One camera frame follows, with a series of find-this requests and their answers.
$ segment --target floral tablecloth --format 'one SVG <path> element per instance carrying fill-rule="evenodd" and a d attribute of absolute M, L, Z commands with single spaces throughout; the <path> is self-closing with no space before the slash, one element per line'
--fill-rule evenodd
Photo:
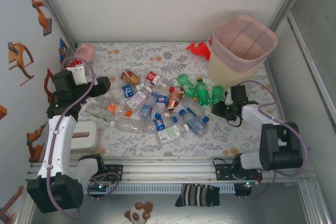
<path fill-rule="evenodd" d="M 92 44 L 95 57 L 91 62 L 96 77 L 108 76 L 111 88 L 123 84 L 121 72 L 130 69 L 141 75 L 142 80 L 149 71 L 163 75 L 177 84 L 176 77 L 182 73 L 189 76 L 192 83 L 203 77 L 209 91 L 213 84 L 207 77 L 208 61 L 204 57 L 186 50 L 187 43 L 99 43 Z M 268 87 L 265 68 L 261 67 L 253 78 Z M 246 84 L 250 100 L 260 104 L 272 101 L 267 91 L 253 83 Z M 90 98 L 88 103 L 106 104 L 110 101 L 108 93 Z M 100 143 L 95 153 L 103 156 L 228 156 L 240 152 L 257 151 L 260 132 L 248 122 L 241 127 L 229 126 L 225 119 L 211 114 L 209 106 L 204 107 L 210 121 L 208 133 L 203 138 L 188 132 L 182 139 L 160 146 L 155 135 L 131 134 L 110 128 L 104 121 L 80 111 L 79 121 L 93 120 L 99 125 Z M 268 113 L 277 116 L 276 107 L 266 108 Z"/>

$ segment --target pink mesh bag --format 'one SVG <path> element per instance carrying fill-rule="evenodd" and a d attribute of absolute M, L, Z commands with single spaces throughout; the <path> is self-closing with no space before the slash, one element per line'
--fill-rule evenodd
<path fill-rule="evenodd" d="M 216 26 L 212 51 L 233 72 L 244 73 L 263 62 L 277 43 L 277 36 L 265 25 L 238 15 Z"/>

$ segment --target green soda bottle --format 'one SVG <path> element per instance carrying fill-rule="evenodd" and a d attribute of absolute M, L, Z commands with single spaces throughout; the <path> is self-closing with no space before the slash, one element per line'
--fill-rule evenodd
<path fill-rule="evenodd" d="M 198 103 L 201 106 L 210 104 L 209 91 L 206 87 L 206 84 L 203 82 L 202 77 L 197 78 L 196 92 L 197 92 Z"/>
<path fill-rule="evenodd" d="M 215 105 L 220 102 L 224 95 L 224 89 L 221 85 L 214 86 L 212 88 L 211 104 Z"/>
<path fill-rule="evenodd" d="M 178 76 L 176 80 L 179 83 L 179 85 L 182 87 L 182 89 L 184 90 L 184 94 L 187 97 L 191 97 L 191 98 L 195 97 L 196 89 L 194 85 L 189 81 L 189 78 L 185 73 Z"/>

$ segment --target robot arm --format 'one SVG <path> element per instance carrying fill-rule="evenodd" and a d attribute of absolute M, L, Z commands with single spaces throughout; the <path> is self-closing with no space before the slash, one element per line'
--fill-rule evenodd
<path fill-rule="evenodd" d="M 299 139 L 284 125 L 274 122 L 258 111 L 258 103 L 249 101 L 245 86 L 233 86 L 227 92 L 226 102 L 214 105 L 212 113 L 229 121 L 239 118 L 248 121 L 261 131 L 260 149 L 258 152 L 237 154 L 234 159 L 234 174 L 243 177 L 249 169 L 288 169 L 302 165 L 303 157 Z M 298 132 L 294 123 L 287 123 Z M 279 140 L 286 146 L 279 146 Z"/>
<path fill-rule="evenodd" d="M 93 175 L 106 172 L 102 157 L 99 154 L 84 156 L 74 171 L 69 170 L 69 157 L 72 134 L 75 130 L 81 102 L 73 106 L 62 118 L 58 130 L 56 124 L 65 110 L 88 90 L 91 83 L 76 85 L 71 71 L 62 71 L 53 76 L 57 101 L 52 99 L 47 115 L 49 117 L 49 137 L 46 153 L 38 172 L 37 179 L 30 180 L 27 191 L 42 213 L 56 211 L 47 192 L 47 169 L 50 168 L 51 191 L 56 203 L 64 210 L 79 208 L 83 202 L 83 188 Z M 108 77 L 97 78 L 87 97 L 97 97 L 110 89 Z M 55 145 L 51 146 L 56 133 Z"/>

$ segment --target pink plush toy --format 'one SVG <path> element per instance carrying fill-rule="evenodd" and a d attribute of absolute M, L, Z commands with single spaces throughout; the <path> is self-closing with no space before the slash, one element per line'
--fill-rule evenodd
<path fill-rule="evenodd" d="M 80 47 L 76 50 L 74 56 L 78 58 L 82 58 L 83 60 L 86 60 L 87 62 L 91 62 L 93 60 L 93 56 L 95 54 L 93 53 L 93 46 L 82 44 Z M 76 65 L 80 65 L 82 62 L 80 60 L 73 60 L 70 62 L 70 64 L 67 67 L 75 67 Z"/>

